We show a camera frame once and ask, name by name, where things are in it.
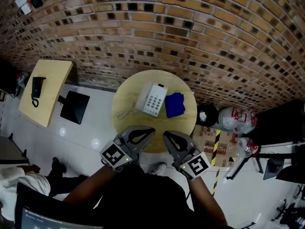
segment shoe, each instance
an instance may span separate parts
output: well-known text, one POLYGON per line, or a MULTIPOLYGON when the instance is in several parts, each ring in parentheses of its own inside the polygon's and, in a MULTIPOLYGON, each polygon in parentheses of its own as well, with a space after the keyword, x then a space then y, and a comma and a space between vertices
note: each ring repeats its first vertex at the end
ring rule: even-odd
POLYGON ((165 170, 166 170, 166 163, 161 162, 154 168, 154 170, 150 174, 162 176, 164 174, 165 170))
POLYGON ((54 169, 55 166, 58 166, 59 169, 62 169, 63 173, 67 172, 67 167, 62 164, 57 157, 52 159, 52 169, 54 169))

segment cardboard box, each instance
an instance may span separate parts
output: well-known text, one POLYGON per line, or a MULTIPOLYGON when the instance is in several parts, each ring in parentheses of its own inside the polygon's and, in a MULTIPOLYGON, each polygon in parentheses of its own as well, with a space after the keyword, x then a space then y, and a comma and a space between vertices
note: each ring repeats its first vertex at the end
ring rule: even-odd
MULTIPOLYGON (((210 127, 196 125, 192 136, 195 144, 198 145, 201 152, 203 151, 205 153, 210 163, 213 155, 216 131, 216 129, 210 127)), ((237 134, 226 131, 220 132, 215 166, 231 167, 234 165, 237 141, 237 134)))

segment black telephone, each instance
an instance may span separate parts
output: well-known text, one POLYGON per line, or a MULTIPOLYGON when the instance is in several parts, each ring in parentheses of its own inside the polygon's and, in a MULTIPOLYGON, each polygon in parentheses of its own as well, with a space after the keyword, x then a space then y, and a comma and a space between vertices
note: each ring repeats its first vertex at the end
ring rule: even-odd
POLYGON ((40 97, 42 83, 43 83, 43 80, 45 80, 45 79, 46 79, 45 77, 33 77, 31 97, 32 97, 32 104, 34 105, 35 108, 37 108, 38 104, 39 104, 38 100, 35 98, 40 97))

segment rectangular wooden table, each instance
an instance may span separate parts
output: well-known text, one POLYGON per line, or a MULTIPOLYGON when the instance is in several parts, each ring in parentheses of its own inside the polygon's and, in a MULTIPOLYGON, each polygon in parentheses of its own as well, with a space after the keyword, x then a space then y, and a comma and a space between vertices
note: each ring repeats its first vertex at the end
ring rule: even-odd
POLYGON ((38 60, 23 92, 19 110, 40 125, 48 127, 61 87, 71 68, 71 61, 38 60), (46 77, 42 84, 37 108, 33 106, 31 98, 33 77, 46 77))

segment laptop screen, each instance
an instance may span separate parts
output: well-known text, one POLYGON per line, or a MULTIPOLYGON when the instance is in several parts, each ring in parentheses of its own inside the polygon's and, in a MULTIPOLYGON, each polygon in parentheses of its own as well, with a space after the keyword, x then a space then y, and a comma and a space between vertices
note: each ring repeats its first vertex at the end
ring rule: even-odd
POLYGON ((102 229, 91 209, 72 206, 18 183, 16 229, 102 229))

